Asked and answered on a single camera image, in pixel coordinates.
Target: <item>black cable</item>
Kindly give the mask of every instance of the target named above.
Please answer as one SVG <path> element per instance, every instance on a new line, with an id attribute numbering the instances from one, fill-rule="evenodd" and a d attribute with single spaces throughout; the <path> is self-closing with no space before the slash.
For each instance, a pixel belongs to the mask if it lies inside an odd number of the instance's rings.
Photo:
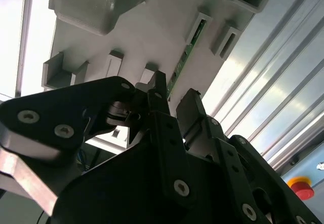
<path id="1" fill-rule="evenodd" d="M 39 216 L 39 218 L 38 218 L 36 224 L 39 224 L 39 221 L 40 221 L 40 219 L 41 219 L 41 217 L 42 217 L 43 214 L 44 214 L 44 211 L 41 212 L 41 214 L 40 214 L 40 216 Z"/>
<path id="2" fill-rule="evenodd" d="M 93 157 L 93 159 L 91 161 L 89 169 L 92 169 L 92 168 L 94 168 L 96 166 L 96 162 L 97 162 L 97 160 L 98 160 L 98 158 L 100 156 L 101 151 L 102 151 L 102 149 L 100 149 L 100 148 L 98 148 L 96 150 L 95 156 Z"/>

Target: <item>white panel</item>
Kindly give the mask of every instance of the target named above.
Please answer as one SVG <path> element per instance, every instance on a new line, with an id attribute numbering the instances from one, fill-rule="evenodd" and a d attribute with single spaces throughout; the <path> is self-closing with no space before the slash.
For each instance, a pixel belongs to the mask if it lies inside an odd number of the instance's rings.
<path id="1" fill-rule="evenodd" d="M 324 0 L 270 0 L 203 99 L 227 136 L 244 136 L 272 166 L 322 120 L 323 27 Z"/>
<path id="2" fill-rule="evenodd" d="M 262 50 L 262 45 L 271 43 L 273 31 L 295 1 L 269 0 L 264 10 L 254 16 L 202 100 L 207 114 L 215 115 L 214 111 L 223 95 L 237 83 L 244 68 L 253 60 L 257 51 Z"/>

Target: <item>red emergency stop button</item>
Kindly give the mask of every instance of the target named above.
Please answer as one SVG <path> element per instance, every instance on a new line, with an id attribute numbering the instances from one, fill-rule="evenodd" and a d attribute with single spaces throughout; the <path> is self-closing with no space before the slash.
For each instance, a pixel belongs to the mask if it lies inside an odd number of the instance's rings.
<path id="1" fill-rule="evenodd" d="M 308 200 L 314 196 L 314 190 L 306 182 L 294 183 L 291 189 L 301 200 Z"/>
<path id="2" fill-rule="evenodd" d="M 309 200 L 314 196 L 314 190 L 310 186 L 311 181 L 308 177 L 294 177 L 287 184 L 301 200 Z"/>

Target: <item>black metal bracket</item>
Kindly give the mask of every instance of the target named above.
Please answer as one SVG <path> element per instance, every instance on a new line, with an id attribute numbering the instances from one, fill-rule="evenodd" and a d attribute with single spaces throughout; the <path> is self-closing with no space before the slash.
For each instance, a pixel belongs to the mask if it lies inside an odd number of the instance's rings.
<path id="1" fill-rule="evenodd" d="M 220 124 L 206 115 L 197 91 L 190 89 L 183 97 L 177 117 L 188 151 L 211 158 L 221 167 L 236 221 L 318 223 L 246 139 L 224 136 Z"/>
<path id="2" fill-rule="evenodd" d="M 147 88 L 110 77 L 0 105 L 0 155 L 36 176 L 53 223 L 320 224 L 246 139 L 224 135 L 197 91 L 183 97 L 177 120 L 165 74 Z M 128 149 L 72 176 L 80 145 L 117 125 L 130 128 Z"/>

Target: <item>screw head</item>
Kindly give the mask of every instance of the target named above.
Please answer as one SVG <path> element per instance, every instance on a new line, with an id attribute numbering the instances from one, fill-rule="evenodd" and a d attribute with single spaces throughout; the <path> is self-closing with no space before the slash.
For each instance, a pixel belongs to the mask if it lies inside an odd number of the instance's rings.
<path id="1" fill-rule="evenodd" d="M 212 123 L 213 123 L 214 125 L 218 125 L 218 124 L 219 124 L 219 123 L 217 122 L 216 119 L 211 119 L 211 121 L 212 121 Z"/>
<path id="2" fill-rule="evenodd" d="M 121 86 L 124 87 L 125 89 L 129 89 L 130 88 L 130 86 L 127 85 L 126 83 L 122 83 Z"/>
<path id="3" fill-rule="evenodd" d="M 241 142 L 241 144 L 247 144 L 243 138 L 239 138 L 239 141 Z"/>
<path id="4" fill-rule="evenodd" d="M 159 93 L 157 93 L 157 92 L 155 92 L 154 94 L 155 94 L 155 96 L 157 96 L 157 97 L 159 97 L 159 98 L 162 98 L 161 94 L 159 94 Z"/>
<path id="5" fill-rule="evenodd" d="M 324 170 L 324 162 L 320 162 L 320 163 L 316 166 L 316 168 L 317 168 L 318 170 L 320 170 L 320 171 L 323 171 L 323 170 Z"/>
<path id="6" fill-rule="evenodd" d="M 18 113 L 18 120 L 24 124 L 34 124 L 38 122 L 39 115 L 35 111 L 24 110 Z"/>
<path id="7" fill-rule="evenodd" d="M 187 197 L 190 193 L 189 186 L 180 179 L 174 181 L 173 188 L 182 197 Z"/>
<path id="8" fill-rule="evenodd" d="M 296 216 L 296 219 L 297 219 L 297 222 L 299 223 L 299 224 L 306 224 L 306 222 L 305 222 L 305 220 L 302 218 L 302 217 L 300 217 L 300 216 Z"/>
<path id="9" fill-rule="evenodd" d="M 60 125 L 55 127 L 54 133 L 58 137 L 61 137 L 61 138 L 64 138 L 64 139 L 69 139 L 74 135 L 74 130 L 69 125 L 60 124 Z"/>
<path id="10" fill-rule="evenodd" d="M 254 209 L 248 205 L 248 204 L 243 204 L 242 205 L 242 210 L 243 213 L 251 220 L 255 221 L 257 219 L 257 214 L 255 213 Z"/>

